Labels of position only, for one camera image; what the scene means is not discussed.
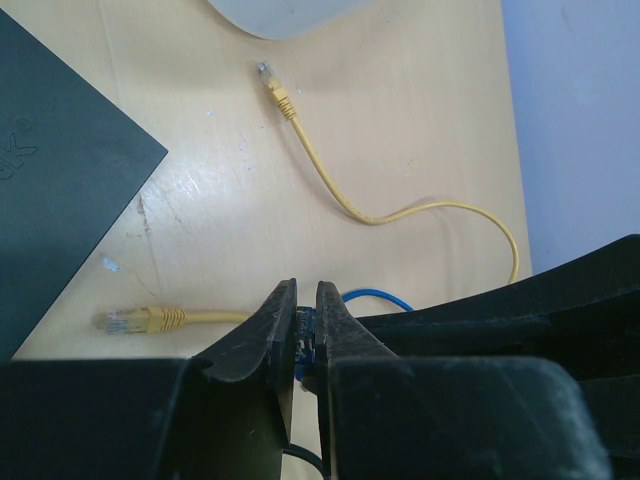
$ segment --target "black device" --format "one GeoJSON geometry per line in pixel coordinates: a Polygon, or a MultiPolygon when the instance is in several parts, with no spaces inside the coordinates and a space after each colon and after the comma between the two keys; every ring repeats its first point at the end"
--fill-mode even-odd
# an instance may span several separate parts
{"type": "Polygon", "coordinates": [[[0,10],[0,360],[166,153],[0,10]]]}
{"type": "Polygon", "coordinates": [[[192,359],[0,368],[2,478],[280,478],[294,369],[325,477],[640,477],[640,236],[412,313],[281,282],[192,359]]]}

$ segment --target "light wood tabletop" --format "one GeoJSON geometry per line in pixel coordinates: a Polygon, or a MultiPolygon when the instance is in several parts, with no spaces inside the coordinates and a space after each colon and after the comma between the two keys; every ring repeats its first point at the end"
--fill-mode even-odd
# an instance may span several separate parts
{"type": "MultiPolygon", "coordinates": [[[[0,0],[0,7],[169,149],[16,355],[190,356],[232,325],[107,336],[109,309],[251,312],[296,277],[375,287],[428,307],[504,285],[509,246],[444,209],[367,227],[330,197],[257,75],[267,60],[351,201],[382,215],[419,200],[486,208],[530,274],[499,0],[378,0],[303,37],[241,32],[205,0],[0,0]]],[[[394,311],[375,299],[355,315],[394,311]]],[[[296,387],[294,439],[318,450],[296,387]]],[[[316,478],[287,460],[287,478],[316,478]]]]}

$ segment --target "wall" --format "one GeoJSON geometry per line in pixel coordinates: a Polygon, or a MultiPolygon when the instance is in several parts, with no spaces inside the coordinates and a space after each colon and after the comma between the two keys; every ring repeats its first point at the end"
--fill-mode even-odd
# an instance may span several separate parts
{"type": "Polygon", "coordinates": [[[640,1],[503,14],[538,273],[640,232],[640,1]]]}

